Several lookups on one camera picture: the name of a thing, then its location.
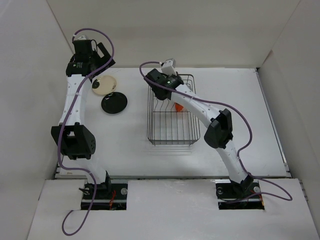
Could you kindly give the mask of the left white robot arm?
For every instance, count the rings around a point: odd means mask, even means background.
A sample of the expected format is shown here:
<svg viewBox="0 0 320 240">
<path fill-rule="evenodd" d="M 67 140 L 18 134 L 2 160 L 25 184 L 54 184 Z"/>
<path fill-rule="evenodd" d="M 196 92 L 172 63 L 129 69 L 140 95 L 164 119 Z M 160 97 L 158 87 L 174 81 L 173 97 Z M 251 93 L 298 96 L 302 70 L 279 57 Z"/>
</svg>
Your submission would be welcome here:
<svg viewBox="0 0 320 240">
<path fill-rule="evenodd" d="M 97 143 L 85 126 L 85 110 L 93 78 L 114 65 L 115 61 L 102 43 L 84 35 L 72 43 L 74 55 L 66 68 L 64 109 L 58 125 L 51 128 L 51 136 L 58 147 L 58 153 L 73 162 L 64 169 L 84 171 L 88 179 L 84 192 L 92 194 L 94 191 L 105 199 L 111 195 L 112 183 L 108 172 L 93 157 Z"/>
</svg>

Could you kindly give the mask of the orange plate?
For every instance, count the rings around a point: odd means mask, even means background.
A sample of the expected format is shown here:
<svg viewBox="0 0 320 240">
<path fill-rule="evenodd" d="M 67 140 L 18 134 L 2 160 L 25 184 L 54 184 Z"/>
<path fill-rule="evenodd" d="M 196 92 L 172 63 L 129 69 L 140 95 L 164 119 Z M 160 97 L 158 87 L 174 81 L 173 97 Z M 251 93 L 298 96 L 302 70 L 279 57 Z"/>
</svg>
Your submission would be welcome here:
<svg viewBox="0 0 320 240">
<path fill-rule="evenodd" d="M 175 106 L 176 112 L 183 112 L 184 111 L 184 107 L 182 105 L 175 103 L 174 106 Z"/>
</svg>

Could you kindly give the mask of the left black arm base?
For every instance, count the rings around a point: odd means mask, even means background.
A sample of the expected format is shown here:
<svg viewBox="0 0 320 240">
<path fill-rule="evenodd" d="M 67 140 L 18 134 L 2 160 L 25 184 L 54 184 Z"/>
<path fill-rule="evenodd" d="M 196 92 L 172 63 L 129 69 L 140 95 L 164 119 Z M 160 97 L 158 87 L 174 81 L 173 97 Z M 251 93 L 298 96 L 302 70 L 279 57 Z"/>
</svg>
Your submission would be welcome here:
<svg viewBox="0 0 320 240">
<path fill-rule="evenodd" d="M 84 187 L 79 188 L 79 190 L 82 192 L 80 209 L 88 210 L 94 193 L 94 185 L 86 183 Z M 111 188 L 108 189 L 98 185 L 91 210 L 124 211 L 127 209 L 127 196 L 127 183 L 113 183 Z"/>
</svg>

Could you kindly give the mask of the cream plate with flowers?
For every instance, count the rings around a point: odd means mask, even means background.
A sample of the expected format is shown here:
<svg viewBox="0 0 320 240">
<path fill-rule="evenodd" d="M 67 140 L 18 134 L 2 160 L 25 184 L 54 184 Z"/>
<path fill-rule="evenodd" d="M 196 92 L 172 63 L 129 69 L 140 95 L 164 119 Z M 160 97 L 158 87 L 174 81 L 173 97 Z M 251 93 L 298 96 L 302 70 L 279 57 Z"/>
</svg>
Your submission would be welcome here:
<svg viewBox="0 0 320 240">
<path fill-rule="evenodd" d="M 92 91 L 97 95 L 108 95 L 117 87 L 117 80 L 111 75 L 104 75 L 92 83 Z"/>
</svg>

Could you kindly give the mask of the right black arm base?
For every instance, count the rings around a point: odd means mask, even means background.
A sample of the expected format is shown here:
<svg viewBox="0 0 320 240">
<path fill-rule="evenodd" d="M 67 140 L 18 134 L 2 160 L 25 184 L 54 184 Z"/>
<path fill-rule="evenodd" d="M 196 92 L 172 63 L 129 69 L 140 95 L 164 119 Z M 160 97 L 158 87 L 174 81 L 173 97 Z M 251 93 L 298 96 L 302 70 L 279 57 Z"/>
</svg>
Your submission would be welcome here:
<svg viewBox="0 0 320 240">
<path fill-rule="evenodd" d="M 253 182 L 245 193 L 236 193 L 232 184 L 229 182 L 219 182 L 216 183 L 215 186 L 219 210 L 265 209 L 263 198 L 260 194 L 244 199 L 260 192 L 261 189 L 258 182 Z"/>
</svg>

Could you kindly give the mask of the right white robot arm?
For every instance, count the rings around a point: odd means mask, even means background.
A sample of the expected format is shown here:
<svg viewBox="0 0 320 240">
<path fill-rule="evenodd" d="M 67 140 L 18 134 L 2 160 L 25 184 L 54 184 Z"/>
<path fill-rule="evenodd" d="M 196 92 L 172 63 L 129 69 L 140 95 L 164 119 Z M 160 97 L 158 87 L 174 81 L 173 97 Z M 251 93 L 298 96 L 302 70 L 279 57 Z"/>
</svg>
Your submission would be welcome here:
<svg viewBox="0 0 320 240">
<path fill-rule="evenodd" d="M 206 128 L 204 141 L 221 157 L 229 175 L 231 191 L 236 198 L 249 192 L 254 178 L 244 170 L 239 151 L 233 143 L 233 121 L 230 107 L 223 110 L 200 99 L 179 75 L 166 75 L 157 69 L 142 76 L 159 100 L 168 99 L 183 106 Z"/>
</svg>

